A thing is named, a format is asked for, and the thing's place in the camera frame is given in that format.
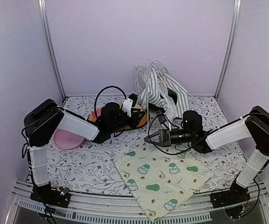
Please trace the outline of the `avocado print cushion mat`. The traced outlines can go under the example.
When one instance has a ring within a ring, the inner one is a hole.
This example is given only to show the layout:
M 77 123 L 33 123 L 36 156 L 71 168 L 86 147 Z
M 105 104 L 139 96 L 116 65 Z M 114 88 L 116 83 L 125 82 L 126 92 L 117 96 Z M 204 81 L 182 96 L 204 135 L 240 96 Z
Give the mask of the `avocado print cushion mat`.
M 151 222 L 156 222 L 201 190 L 213 177 L 189 152 L 167 153 L 151 145 L 114 159 L 126 187 Z

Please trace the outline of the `striped fabric pet tent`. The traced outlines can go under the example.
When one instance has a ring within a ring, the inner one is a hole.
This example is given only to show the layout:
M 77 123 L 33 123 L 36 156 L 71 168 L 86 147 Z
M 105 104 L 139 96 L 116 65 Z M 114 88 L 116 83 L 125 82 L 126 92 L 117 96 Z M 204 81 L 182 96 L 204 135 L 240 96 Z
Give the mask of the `striped fabric pet tent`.
M 151 105 L 161 108 L 171 121 L 183 118 L 183 113 L 190 110 L 191 94 L 160 61 L 155 60 L 149 66 L 137 65 L 134 83 L 138 102 L 144 110 Z

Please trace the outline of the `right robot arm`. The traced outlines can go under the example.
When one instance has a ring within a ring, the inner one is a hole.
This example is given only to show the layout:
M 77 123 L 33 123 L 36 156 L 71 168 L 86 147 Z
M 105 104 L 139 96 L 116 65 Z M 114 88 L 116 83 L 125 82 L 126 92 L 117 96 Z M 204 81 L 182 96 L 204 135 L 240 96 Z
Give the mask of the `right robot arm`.
M 229 203 L 237 203 L 244 196 L 244 189 L 269 163 L 269 113 L 260 106 L 214 130 L 204 131 L 202 116 L 196 111 L 183 113 L 181 127 L 166 128 L 148 134 L 144 141 L 158 150 L 171 145 L 190 143 L 189 148 L 207 154 L 222 146 L 244 139 L 252 139 L 255 150 L 239 172 L 226 194 Z

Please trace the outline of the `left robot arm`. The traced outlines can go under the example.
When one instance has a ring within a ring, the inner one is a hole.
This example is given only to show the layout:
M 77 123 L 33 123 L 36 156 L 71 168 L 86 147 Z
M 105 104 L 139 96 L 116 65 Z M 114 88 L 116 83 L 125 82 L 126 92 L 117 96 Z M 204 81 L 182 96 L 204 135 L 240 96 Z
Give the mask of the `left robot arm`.
M 22 134 L 27 141 L 28 166 L 32 172 L 37 196 L 43 202 L 54 199 L 47 171 L 47 145 L 56 131 L 65 131 L 100 144 L 113 133 L 138 129 L 146 125 L 147 112 L 135 101 L 126 98 L 120 105 L 110 102 L 99 111 L 94 110 L 92 120 L 59 107 L 54 100 L 47 99 L 30 112 L 24 119 Z

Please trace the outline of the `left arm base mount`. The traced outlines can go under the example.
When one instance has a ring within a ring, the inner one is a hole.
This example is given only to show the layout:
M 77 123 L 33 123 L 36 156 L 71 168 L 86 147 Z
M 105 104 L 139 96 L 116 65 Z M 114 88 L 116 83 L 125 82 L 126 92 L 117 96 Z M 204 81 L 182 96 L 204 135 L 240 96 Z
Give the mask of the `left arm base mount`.
M 68 208 L 71 194 L 69 190 L 63 187 L 53 189 L 49 182 L 43 186 L 37 186 L 33 184 L 33 190 L 30 199 L 41 202 L 42 204 L 58 206 L 62 208 Z

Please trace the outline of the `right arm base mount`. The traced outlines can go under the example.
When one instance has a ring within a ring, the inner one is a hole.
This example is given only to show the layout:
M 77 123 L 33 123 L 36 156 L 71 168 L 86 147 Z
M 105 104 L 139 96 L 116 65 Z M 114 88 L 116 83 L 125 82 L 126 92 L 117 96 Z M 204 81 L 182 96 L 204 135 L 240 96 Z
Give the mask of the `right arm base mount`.
M 243 188 L 237 183 L 232 183 L 229 190 L 217 189 L 211 192 L 210 200 L 213 208 L 227 207 L 225 214 L 228 218 L 240 219 L 249 207 L 250 194 L 248 188 Z

